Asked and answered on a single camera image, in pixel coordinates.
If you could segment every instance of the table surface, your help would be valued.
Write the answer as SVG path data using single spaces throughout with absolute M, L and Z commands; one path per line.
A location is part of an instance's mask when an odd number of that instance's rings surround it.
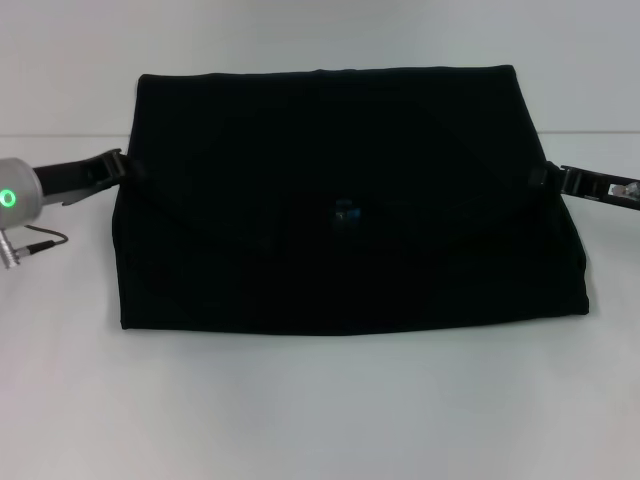
M 0 157 L 126 149 L 142 73 L 511 63 L 549 160 L 640 178 L 638 13 L 625 0 L 7 0 Z M 566 200 L 589 257 L 586 317 L 265 337 L 120 330 L 115 194 L 47 208 L 37 225 L 71 241 L 0 274 L 0 478 L 640 476 L 637 212 Z

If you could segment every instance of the white table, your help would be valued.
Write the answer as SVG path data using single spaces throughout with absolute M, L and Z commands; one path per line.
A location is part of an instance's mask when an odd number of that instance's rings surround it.
M 126 148 L 145 72 L 512 63 L 549 160 L 638 178 L 640 135 L 615 132 L 640 130 L 639 11 L 5 1 L 0 157 Z M 585 130 L 609 133 L 568 133 Z M 587 317 L 281 338 L 120 330 L 114 196 L 46 209 L 37 224 L 71 242 L 0 272 L 3 480 L 640 476 L 639 213 L 567 199 L 589 255 Z

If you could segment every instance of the black bag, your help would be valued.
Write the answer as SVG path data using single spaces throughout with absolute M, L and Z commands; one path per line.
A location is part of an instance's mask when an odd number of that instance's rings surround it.
M 138 84 L 123 328 L 344 335 L 588 313 L 512 67 Z

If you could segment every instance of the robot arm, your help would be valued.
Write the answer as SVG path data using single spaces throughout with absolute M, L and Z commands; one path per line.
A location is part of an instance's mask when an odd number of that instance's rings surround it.
M 15 250 L 5 230 L 32 222 L 45 205 L 71 205 L 139 173 L 134 162 L 120 152 L 110 150 L 79 162 L 37 168 L 18 158 L 0 160 L 0 258 L 7 269 L 19 265 L 21 256 L 56 242 Z

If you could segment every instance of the green light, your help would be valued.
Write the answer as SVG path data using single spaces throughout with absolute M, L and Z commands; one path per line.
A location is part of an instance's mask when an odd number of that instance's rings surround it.
M 2 190 L 0 192 L 0 205 L 11 208 L 16 204 L 16 194 L 11 190 Z

